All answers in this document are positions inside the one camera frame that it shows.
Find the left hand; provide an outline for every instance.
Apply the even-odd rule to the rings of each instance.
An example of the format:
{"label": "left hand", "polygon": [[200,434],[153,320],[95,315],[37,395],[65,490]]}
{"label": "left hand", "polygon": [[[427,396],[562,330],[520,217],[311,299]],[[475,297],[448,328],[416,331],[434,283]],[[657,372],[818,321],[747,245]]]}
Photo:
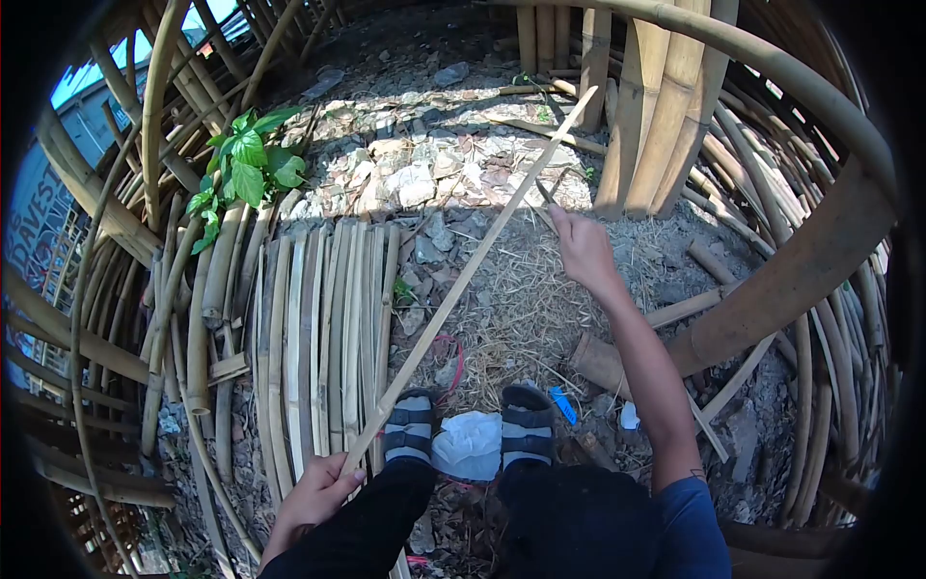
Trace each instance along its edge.
{"label": "left hand", "polygon": [[302,478],[280,505],[277,524],[282,523],[294,529],[304,524],[314,526],[330,519],[367,476],[365,471],[357,470],[338,478],[346,459],[346,452],[329,457],[312,457]]}

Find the hand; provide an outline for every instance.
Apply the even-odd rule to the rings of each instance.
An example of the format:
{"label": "hand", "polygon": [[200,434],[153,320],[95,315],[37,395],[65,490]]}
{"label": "hand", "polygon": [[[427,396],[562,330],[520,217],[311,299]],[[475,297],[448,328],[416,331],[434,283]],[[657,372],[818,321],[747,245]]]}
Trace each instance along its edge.
{"label": "hand", "polygon": [[346,459],[346,452],[309,459],[302,478],[280,505],[277,524],[292,530],[330,519],[367,476],[358,470],[338,478]]}
{"label": "hand", "polygon": [[563,269],[571,280],[581,283],[594,296],[613,291],[624,283],[614,268],[614,249],[605,226],[559,205],[547,208],[559,232]]}

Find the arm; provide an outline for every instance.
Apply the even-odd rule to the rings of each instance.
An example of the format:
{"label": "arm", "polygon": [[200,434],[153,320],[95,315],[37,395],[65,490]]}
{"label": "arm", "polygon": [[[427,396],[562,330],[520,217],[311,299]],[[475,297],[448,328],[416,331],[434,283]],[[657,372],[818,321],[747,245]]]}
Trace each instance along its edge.
{"label": "arm", "polygon": [[280,505],[277,521],[260,557],[257,575],[264,572],[269,562],[289,550],[304,531],[330,519],[357,490],[366,473],[355,471],[339,479],[345,459],[347,453],[342,452],[329,457],[312,457],[308,462],[302,478]]}
{"label": "arm", "polygon": [[563,269],[591,292],[611,325],[637,413],[653,445],[653,494],[691,476],[704,479],[695,421],[679,372],[614,267],[600,223],[551,205]]}

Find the red string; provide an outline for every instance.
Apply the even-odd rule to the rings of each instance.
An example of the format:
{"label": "red string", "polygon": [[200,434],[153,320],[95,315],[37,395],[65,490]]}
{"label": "red string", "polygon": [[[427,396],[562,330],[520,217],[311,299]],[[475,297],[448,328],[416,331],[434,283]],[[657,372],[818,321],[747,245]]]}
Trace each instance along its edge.
{"label": "red string", "polygon": [[437,399],[437,403],[434,406],[440,406],[454,393],[454,390],[457,389],[457,384],[460,382],[460,376],[463,375],[463,346],[459,343],[459,340],[452,335],[443,334],[434,338],[434,342],[444,341],[457,345],[457,374],[454,376],[454,381],[450,384],[450,388],[444,392],[443,396]]}

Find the black pants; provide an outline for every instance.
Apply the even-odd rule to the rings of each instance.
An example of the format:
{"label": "black pants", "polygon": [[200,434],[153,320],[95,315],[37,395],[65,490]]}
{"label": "black pants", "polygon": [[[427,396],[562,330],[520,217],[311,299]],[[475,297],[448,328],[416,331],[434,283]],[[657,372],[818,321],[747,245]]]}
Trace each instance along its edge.
{"label": "black pants", "polygon": [[[261,576],[386,577],[427,509],[435,481],[434,469],[420,460],[389,461],[354,500]],[[646,489],[626,474],[518,460],[503,473],[498,493],[508,509],[510,576],[644,577],[653,568],[657,512]]]}

